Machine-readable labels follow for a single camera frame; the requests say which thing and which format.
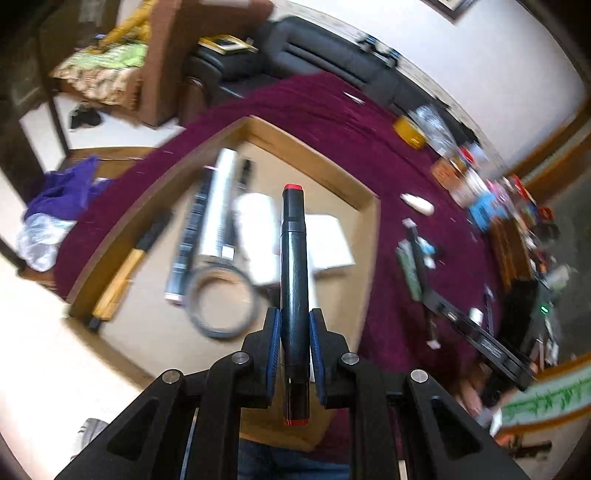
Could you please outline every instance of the maroon blanket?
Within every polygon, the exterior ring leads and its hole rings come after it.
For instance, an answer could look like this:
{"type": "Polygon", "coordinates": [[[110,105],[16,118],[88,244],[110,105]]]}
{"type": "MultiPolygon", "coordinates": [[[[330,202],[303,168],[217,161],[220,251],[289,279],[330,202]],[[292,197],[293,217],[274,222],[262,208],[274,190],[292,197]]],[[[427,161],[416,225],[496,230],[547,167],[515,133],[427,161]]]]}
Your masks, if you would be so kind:
{"type": "Polygon", "coordinates": [[[430,273],[433,287],[457,307],[482,309],[483,284],[499,290],[492,254],[466,212],[429,172],[436,154],[416,151],[392,130],[395,116],[338,77],[322,73],[292,77],[244,100],[214,108],[163,148],[138,162],[93,201],[66,236],[57,257],[57,291],[66,298],[101,240],[140,194],[173,164],[233,121],[257,115],[320,151],[373,190],[381,200],[374,284],[359,353],[383,369],[422,367],[449,385],[475,351],[440,322],[439,351],[430,350],[420,305],[408,293],[395,249],[405,237],[402,220],[412,217],[421,236],[444,252],[430,273]],[[343,92],[365,100],[358,105],[343,92]],[[435,205],[425,217],[400,199],[421,196],[435,205]]]}

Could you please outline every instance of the purple cloth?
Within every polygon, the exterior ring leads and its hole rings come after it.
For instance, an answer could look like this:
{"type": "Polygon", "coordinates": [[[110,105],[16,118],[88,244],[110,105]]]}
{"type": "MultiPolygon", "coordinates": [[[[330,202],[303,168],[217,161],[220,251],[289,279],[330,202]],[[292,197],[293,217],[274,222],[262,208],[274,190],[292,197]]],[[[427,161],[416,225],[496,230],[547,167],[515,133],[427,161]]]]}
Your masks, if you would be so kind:
{"type": "Polygon", "coordinates": [[[110,180],[95,182],[99,157],[91,155],[64,171],[49,171],[41,193],[27,205],[23,217],[46,213],[62,220],[77,220],[89,202],[108,187],[110,180]]]}
{"type": "MultiPolygon", "coordinates": [[[[416,151],[392,130],[395,116],[338,77],[322,73],[291,77],[244,100],[207,111],[165,146],[121,176],[108,194],[98,197],[65,238],[54,267],[59,295],[66,298],[76,278],[103,238],[139,196],[171,166],[233,121],[259,116],[329,157],[373,190],[381,200],[381,220],[374,282],[359,353],[387,371],[424,368],[444,386],[458,377],[475,350],[445,322],[442,347],[426,345],[421,306],[412,301],[395,253],[405,237],[402,220],[412,217],[420,235],[444,252],[430,272],[433,287],[458,308],[481,307],[483,284],[500,298],[491,250],[479,231],[430,173],[437,159],[430,148],[416,151]],[[343,94],[366,103],[359,105],[343,94]],[[435,205],[425,217],[407,206],[401,193],[435,205]]],[[[498,302],[493,305],[498,312],[498,302]]],[[[346,453],[349,427],[337,415],[318,451],[346,453]]]]}

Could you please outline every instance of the cardboard box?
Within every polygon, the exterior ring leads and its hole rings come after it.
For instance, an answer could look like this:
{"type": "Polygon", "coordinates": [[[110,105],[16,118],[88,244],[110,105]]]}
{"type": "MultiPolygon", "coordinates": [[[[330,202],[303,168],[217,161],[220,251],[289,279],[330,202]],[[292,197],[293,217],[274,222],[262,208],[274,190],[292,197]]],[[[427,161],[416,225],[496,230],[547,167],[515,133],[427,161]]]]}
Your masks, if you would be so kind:
{"type": "MultiPolygon", "coordinates": [[[[185,374],[208,369],[240,349],[244,332],[231,340],[202,336],[186,312],[164,300],[165,284],[176,253],[195,184],[202,167],[213,165],[221,148],[237,150],[254,162],[249,189],[277,203],[286,183],[304,188],[306,212],[327,213],[340,220],[356,264],[316,281],[317,296],[329,330],[345,336],[355,350],[365,321],[374,274],[379,200],[367,187],[327,157],[256,117],[243,118],[198,146],[150,187],[120,219],[95,252],[69,297],[72,329],[113,369],[141,387],[169,368],[185,374]],[[100,335],[89,333],[87,319],[102,291],[156,212],[174,206],[175,216],[136,272],[126,299],[100,335]]],[[[250,331],[262,326],[267,301],[261,295],[259,316],[250,331]]],[[[267,410],[242,412],[241,436],[268,445],[310,450],[322,439],[331,415],[311,393],[311,420],[306,427],[285,427],[282,379],[267,410]]]]}

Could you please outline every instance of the black shoe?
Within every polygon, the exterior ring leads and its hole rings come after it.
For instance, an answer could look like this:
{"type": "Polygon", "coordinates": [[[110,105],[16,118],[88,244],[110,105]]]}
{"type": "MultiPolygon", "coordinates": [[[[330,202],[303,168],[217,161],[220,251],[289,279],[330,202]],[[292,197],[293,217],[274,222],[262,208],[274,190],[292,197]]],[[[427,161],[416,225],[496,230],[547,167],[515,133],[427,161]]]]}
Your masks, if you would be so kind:
{"type": "Polygon", "coordinates": [[[96,127],[102,123],[99,112],[89,103],[80,103],[70,114],[70,129],[75,130],[84,125],[96,127]]]}

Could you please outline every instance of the plastic bag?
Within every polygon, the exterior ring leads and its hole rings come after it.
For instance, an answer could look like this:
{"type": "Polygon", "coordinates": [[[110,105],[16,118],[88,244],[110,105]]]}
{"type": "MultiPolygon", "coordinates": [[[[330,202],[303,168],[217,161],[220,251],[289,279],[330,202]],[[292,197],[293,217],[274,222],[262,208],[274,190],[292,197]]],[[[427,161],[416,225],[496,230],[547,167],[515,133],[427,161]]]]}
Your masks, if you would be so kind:
{"type": "Polygon", "coordinates": [[[442,157],[450,158],[457,151],[457,144],[443,118],[434,105],[423,105],[409,113],[431,145],[442,157]]]}
{"type": "Polygon", "coordinates": [[[56,263],[62,240],[75,224],[46,213],[31,215],[17,236],[18,256],[39,272],[49,270],[56,263]]]}

